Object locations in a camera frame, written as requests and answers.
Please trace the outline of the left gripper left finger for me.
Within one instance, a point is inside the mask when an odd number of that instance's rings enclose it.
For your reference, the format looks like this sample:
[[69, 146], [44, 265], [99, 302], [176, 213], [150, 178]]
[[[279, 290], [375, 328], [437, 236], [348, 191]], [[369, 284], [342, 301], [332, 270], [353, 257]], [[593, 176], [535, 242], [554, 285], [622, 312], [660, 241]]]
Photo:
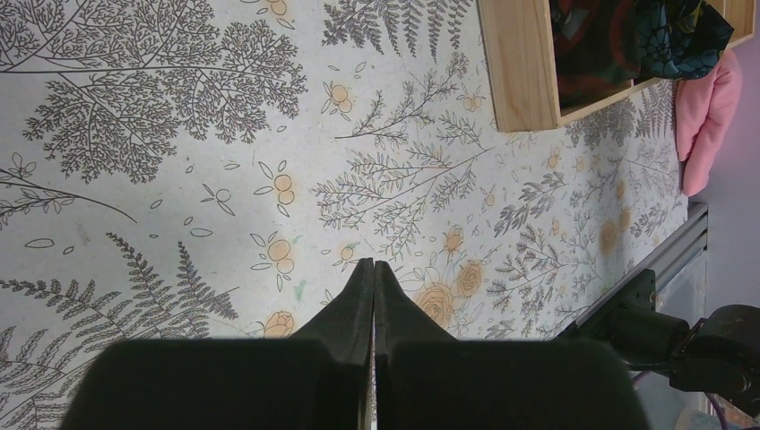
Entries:
[[93, 361], [64, 429], [367, 429], [375, 265], [284, 339], [130, 340]]

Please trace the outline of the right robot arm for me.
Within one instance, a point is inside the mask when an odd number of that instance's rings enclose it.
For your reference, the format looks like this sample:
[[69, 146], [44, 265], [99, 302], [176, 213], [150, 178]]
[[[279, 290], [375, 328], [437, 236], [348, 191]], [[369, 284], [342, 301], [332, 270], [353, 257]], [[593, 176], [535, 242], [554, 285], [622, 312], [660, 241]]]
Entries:
[[655, 298], [654, 271], [639, 271], [558, 336], [606, 343], [632, 371], [664, 376], [679, 391], [716, 394], [758, 417], [758, 308], [726, 305], [689, 323], [658, 312]]

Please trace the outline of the blue floral necktie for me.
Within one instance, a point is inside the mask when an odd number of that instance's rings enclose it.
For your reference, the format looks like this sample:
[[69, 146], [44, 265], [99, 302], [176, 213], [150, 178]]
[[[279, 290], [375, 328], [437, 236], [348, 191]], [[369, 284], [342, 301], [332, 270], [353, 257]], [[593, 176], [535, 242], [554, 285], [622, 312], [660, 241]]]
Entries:
[[642, 78], [696, 80], [719, 63], [734, 28], [701, 0], [635, 3]]

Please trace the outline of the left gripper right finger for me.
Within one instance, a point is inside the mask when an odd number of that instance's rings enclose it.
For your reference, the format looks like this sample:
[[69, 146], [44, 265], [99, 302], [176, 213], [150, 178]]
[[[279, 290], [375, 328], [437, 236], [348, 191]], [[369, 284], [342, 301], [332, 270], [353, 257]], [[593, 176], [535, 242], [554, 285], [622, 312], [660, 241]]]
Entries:
[[374, 275], [381, 429], [645, 429], [628, 371], [588, 340], [458, 340]]

